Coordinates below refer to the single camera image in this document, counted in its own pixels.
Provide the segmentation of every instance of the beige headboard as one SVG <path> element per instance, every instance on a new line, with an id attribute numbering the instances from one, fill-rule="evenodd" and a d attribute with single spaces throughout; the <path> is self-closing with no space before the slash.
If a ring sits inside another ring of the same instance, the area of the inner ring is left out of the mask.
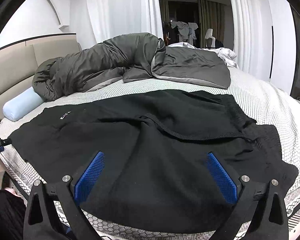
<path id="1" fill-rule="evenodd" d="M 3 105 L 31 87 L 38 66 L 47 59 L 79 52 L 75 33 L 54 34 L 15 42 L 0 49 L 0 119 Z"/>

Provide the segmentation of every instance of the white chair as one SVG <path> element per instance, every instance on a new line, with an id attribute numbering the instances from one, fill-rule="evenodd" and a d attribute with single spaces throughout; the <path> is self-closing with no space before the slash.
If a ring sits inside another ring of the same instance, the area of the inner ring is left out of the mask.
<path id="1" fill-rule="evenodd" d="M 207 49 L 215 49 L 216 48 L 216 38 L 212 36 L 212 29 L 208 29 L 206 32 L 206 36 L 204 39 L 206 40 L 206 48 Z"/>

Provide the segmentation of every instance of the white bed sheet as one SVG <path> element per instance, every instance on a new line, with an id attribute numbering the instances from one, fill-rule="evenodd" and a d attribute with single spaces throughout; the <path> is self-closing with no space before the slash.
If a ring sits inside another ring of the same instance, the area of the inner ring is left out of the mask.
<path id="1" fill-rule="evenodd" d="M 231 94 L 245 114 L 257 120 L 257 124 L 273 124 L 277 128 L 282 146 L 282 159 L 295 165 L 299 170 L 299 175 L 285 198 L 287 207 L 291 208 L 289 203 L 296 197 L 295 192 L 298 192 L 297 189 L 300 190 L 300 102 L 275 88 L 270 83 L 258 80 L 239 69 L 229 68 L 229 71 L 231 84 L 226 90 L 159 79 L 147 79 L 130 83 L 123 83 L 120 80 L 100 90 L 75 93 L 53 102 L 43 103 L 17 122 L 4 118 L 0 124 L 0 137 L 7 138 L 14 130 L 36 117 L 46 107 L 82 104 L 110 97 L 165 89 L 179 89 L 187 92 L 204 90 L 212 94 Z M 25 163 L 22 160 L 12 146 L 5 147 L 5 151 L 0 154 L 0 157 L 9 170 L 17 176 L 17 180 L 26 188 L 26 191 L 30 190 L 36 179 L 42 179 L 29 163 Z M 114 223 L 112 223 L 112 226 L 109 226 L 109 223 L 108 225 L 103 225 L 102 220 L 90 214 L 87 214 L 87 217 L 97 230 L 104 229 L 114 233 L 119 232 L 137 236 L 175 235 L 166 233 L 162 235 L 162 233 L 156 234 L 133 228 L 129 229 L 128 232 L 125 229 L 123 232 Z"/>

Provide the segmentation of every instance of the garment logo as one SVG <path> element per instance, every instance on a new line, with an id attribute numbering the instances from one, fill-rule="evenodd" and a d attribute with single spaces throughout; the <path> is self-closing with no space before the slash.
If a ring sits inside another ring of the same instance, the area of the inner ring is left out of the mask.
<path id="1" fill-rule="evenodd" d="M 68 114 L 70 114 L 71 112 L 66 112 L 63 116 L 60 117 L 60 120 L 63 120 Z"/>

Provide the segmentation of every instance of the green curtain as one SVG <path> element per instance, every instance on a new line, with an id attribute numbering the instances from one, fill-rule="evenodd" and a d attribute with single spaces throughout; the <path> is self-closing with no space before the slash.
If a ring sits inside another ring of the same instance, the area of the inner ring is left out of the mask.
<path id="1" fill-rule="evenodd" d="M 168 0 L 159 0 L 160 4 L 160 13 L 161 13 L 161 20 L 163 22 L 169 22 L 169 5 Z"/>
<path id="2" fill-rule="evenodd" d="M 213 29 L 212 36 L 223 43 L 225 31 L 225 10 L 222 3 L 198 0 L 200 48 L 206 47 L 204 39 L 208 29 Z"/>

